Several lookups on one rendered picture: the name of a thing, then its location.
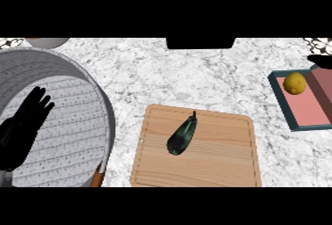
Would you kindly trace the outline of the dark green eggplant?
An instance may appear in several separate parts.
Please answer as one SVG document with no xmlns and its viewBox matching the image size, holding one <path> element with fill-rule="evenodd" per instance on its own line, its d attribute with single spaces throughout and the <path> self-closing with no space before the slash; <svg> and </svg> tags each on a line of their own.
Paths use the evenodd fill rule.
<svg viewBox="0 0 332 225">
<path fill-rule="evenodd" d="M 197 125 L 198 117 L 194 112 L 167 140 L 166 146 L 171 155 L 179 156 L 188 149 L 197 131 Z"/>
</svg>

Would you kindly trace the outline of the large grey pot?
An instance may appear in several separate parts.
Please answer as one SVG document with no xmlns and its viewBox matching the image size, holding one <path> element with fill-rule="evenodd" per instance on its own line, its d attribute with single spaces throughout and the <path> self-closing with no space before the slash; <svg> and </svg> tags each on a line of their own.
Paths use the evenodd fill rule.
<svg viewBox="0 0 332 225">
<path fill-rule="evenodd" d="M 27 94 L 46 89 L 55 107 L 37 131 L 12 187 L 90 187 L 112 152 L 115 117 L 102 87 L 64 54 L 36 47 L 0 50 L 0 123 L 15 115 Z"/>
</svg>

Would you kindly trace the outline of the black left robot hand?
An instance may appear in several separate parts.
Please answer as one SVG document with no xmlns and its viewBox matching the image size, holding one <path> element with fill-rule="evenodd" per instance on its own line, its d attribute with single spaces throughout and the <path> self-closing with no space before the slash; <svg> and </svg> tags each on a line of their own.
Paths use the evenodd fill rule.
<svg viewBox="0 0 332 225">
<path fill-rule="evenodd" d="M 0 171 L 14 171 L 25 162 L 37 131 L 53 107 L 46 89 L 37 86 L 27 95 L 15 116 L 0 124 Z"/>
</svg>

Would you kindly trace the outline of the grey round bowl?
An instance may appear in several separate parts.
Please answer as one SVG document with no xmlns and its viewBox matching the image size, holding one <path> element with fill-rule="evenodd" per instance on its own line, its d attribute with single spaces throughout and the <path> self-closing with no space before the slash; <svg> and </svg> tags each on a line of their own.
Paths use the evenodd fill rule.
<svg viewBox="0 0 332 225">
<path fill-rule="evenodd" d="M 33 47 L 46 49 L 59 47 L 68 40 L 68 38 L 27 38 L 27 42 Z"/>
</svg>

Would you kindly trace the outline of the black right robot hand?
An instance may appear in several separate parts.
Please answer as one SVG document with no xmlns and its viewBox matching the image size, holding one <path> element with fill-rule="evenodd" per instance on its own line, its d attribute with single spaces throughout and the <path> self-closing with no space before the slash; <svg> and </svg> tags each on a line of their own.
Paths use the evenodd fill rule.
<svg viewBox="0 0 332 225">
<path fill-rule="evenodd" d="M 332 56 L 312 54 L 307 56 L 307 60 L 313 62 L 322 69 L 332 69 Z"/>
</svg>

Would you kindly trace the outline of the yellow lemon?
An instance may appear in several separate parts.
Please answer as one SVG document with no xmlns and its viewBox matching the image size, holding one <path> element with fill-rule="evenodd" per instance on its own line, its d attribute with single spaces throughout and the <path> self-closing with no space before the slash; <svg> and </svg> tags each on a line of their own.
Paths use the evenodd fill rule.
<svg viewBox="0 0 332 225">
<path fill-rule="evenodd" d="M 306 91 L 306 77 L 300 72 L 294 72 L 285 77 L 284 89 L 292 95 L 298 95 Z"/>
</svg>

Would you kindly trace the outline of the black appliance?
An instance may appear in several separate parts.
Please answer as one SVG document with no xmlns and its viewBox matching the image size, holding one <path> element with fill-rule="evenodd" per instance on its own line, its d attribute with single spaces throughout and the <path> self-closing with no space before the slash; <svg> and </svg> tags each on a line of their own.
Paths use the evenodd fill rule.
<svg viewBox="0 0 332 225">
<path fill-rule="evenodd" d="M 235 39 L 183 39 L 167 38 L 166 44 L 169 49 L 223 49 L 232 48 Z"/>
</svg>

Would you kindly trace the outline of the teal and pink box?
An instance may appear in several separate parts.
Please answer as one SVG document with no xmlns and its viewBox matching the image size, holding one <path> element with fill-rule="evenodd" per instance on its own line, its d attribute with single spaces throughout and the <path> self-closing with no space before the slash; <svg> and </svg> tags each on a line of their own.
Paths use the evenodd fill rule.
<svg viewBox="0 0 332 225">
<path fill-rule="evenodd" d="M 292 72 L 306 78 L 306 90 L 292 95 L 284 88 L 284 80 Z M 275 70 L 267 76 L 285 120 L 292 131 L 332 129 L 332 70 Z"/>
</svg>

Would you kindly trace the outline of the wooden cutting board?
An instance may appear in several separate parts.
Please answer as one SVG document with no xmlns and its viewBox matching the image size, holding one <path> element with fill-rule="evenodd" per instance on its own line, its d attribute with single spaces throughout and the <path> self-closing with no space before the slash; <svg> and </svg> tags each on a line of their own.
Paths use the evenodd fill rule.
<svg viewBox="0 0 332 225">
<path fill-rule="evenodd" d="M 198 126 L 183 154 L 167 151 L 167 140 L 195 114 Z M 151 105 L 130 177 L 135 186 L 263 185 L 253 119 L 239 114 Z"/>
</svg>

